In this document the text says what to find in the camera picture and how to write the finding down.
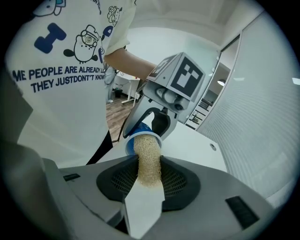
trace person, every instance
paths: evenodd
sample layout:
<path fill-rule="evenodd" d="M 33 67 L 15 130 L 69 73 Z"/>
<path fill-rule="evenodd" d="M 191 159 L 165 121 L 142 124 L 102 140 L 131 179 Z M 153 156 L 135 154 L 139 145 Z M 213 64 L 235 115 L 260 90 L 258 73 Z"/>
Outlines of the person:
<path fill-rule="evenodd" d="M 105 99 L 106 103 L 113 103 L 113 84 L 114 84 L 114 78 L 116 76 L 117 71 L 109 66 L 107 63 L 103 63 L 104 69 L 105 69 L 105 77 L 104 77 L 104 84 L 105 84 Z"/>
<path fill-rule="evenodd" d="M 11 42 L 5 66 L 33 108 L 18 144 L 59 168 L 96 163 L 112 141 L 103 61 L 146 79 L 155 65 L 123 47 L 136 0 L 44 1 Z"/>

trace blue dog bone graphic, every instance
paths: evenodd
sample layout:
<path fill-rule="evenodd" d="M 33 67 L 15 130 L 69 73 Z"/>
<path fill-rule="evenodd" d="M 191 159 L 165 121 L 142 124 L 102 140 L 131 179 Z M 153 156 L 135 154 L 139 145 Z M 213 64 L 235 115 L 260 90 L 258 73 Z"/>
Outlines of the blue dog bone graphic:
<path fill-rule="evenodd" d="M 34 42 L 34 46 L 43 53 L 51 52 L 56 39 L 62 41 L 67 36 L 64 30 L 55 23 L 49 24 L 47 29 L 49 30 L 49 34 L 46 37 L 38 37 Z"/>

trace wooden floor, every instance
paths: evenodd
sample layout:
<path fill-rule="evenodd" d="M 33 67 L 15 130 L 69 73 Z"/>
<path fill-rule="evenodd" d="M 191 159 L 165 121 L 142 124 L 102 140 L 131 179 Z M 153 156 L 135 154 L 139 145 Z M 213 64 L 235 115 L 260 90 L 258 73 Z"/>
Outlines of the wooden floor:
<path fill-rule="evenodd" d="M 127 100 L 127 97 L 123 95 L 121 95 L 120 98 L 114 97 L 113 99 L 113 103 L 106 104 L 106 120 L 112 140 L 114 141 L 118 139 L 122 124 L 125 118 L 129 115 L 133 102 L 123 105 L 121 102 Z"/>

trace black pants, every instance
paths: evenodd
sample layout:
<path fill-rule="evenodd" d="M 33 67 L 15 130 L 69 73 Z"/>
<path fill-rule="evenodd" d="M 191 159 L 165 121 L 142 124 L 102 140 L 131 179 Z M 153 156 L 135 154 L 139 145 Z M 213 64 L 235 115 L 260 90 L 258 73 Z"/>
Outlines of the black pants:
<path fill-rule="evenodd" d="M 96 163 L 101 157 L 103 157 L 112 148 L 113 148 L 112 138 L 111 138 L 111 134 L 108 131 L 100 147 L 98 148 L 94 156 L 92 156 L 92 158 L 88 161 L 86 165 Z"/>

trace white t-shirt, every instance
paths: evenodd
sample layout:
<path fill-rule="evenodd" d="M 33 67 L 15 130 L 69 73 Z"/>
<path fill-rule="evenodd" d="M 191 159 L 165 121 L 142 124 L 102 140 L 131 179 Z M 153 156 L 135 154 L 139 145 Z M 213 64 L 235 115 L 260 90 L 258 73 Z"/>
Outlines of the white t-shirt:
<path fill-rule="evenodd" d="M 58 167 L 86 164 L 108 126 L 103 57 L 129 44 L 135 0 L 47 0 L 6 54 L 33 108 L 18 143 Z"/>

